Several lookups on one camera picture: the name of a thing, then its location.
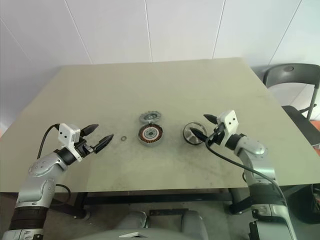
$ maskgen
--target metal disc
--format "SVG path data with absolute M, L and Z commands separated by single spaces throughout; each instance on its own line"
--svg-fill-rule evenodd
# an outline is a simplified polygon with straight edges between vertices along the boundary
M 160 143 L 163 133 L 162 127 L 150 123 L 140 128 L 138 137 L 142 144 L 151 147 Z
M 161 117 L 158 111 L 147 111 L 140 115 L 140 121 L 144 124 L 151 124 L 157 122 Z
M 183 129 L 183 138 L 184 140 L 186 140 L 186 142 L 188 144 L 192 144 L 192 145 L 199 145 L 202 143 L 202 141 L 197 138 L 193 133 L 192 131 L 190 130 L 190 128 L 195 128 L 195 129 L 198 129 L 199 131 L 201 131 L 204 135 L 207 135 L 207 131 L 206 131 L 206 128 L 198 123 L 198 122 L 190 122 L 188 123 L 187 125 L 185 125 L 184 129 Z

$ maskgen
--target white wall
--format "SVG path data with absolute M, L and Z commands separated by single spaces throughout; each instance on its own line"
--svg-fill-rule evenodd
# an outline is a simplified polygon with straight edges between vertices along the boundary
M 320 65 L 318 0 L 0 0 L 0 125 L 5 130 L 61 65 L 243 57 Z M 304 84 L 273 87 L 307 107 Z M 320 94 L 313 118 L 320 119 Z

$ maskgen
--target table surface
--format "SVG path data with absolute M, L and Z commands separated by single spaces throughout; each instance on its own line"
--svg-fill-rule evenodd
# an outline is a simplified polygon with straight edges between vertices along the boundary
M 182 137 L 192 121 L 211 132 L 214 125 L 203 114 L 232 109 L 238 132 L 268 148 L 280 185 L 320 182 L 318 155 L 268 89 L 242 59 L 224 58 L 63 67 L 2 137 L 0 191 L 19 190 L 43 134 L 55 123 L 98 123 L 87 138 L 92 145 L 114 134 L 104 150 L 71 165 L 59 179 L 73 192 L 246 187 L 241 168 Z M 146 111 L 162 113 L 157 123 L 163 141 L 154 147 L 137 137 Z M 50 132 L 43 155 L 60 146 L 57 137 Z M 240 162 L 232 151 L 214 148 Z

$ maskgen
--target metal table frame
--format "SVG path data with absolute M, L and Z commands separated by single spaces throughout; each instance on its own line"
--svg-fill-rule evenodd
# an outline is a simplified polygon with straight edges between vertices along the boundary
M 299 191 L 307 185 L 295 185 L 281 187 L 286 197 Z M 231 202 L 228 210 L 231 214 L 241 214 L 252 205 L 251 197 L 237 199 L 235 192 L 237 188 L 215 189 L 217 192 L 204 192 L 207 189 L 178 189 L 178 190 L 151 190 L 151 191 L 126 191 L 126 192 L 78 192 L 73 204 L 63 204 L 53 199 L 50 209 L 65 213 L 77 219 L 83 219 L 88 215 L 84 206 L 103 204 L 135 204 L 135 203 L 163 203 L 163 202 L 196 202 L 196 201 L 220 201 Z M 6 193 L 18 197 L 17 193 Z

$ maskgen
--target black chair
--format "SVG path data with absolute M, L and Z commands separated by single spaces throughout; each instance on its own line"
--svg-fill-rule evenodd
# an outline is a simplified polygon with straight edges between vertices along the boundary
M 313 108 L 316 106 L 316 96 L 320 85 L 320 66 L 314 64 L 292 63 L 271 67 L 263 77 L 264 85 L 269 88 L 284 83 L 302 83 L 314 85 L 310 106 L 297 110 L 293 106 L 283 106 L 284 111 L 314 147 L 320 145 L 320 131 L 309 121 Z M 305 118 L 302 113 L 308 111 Z

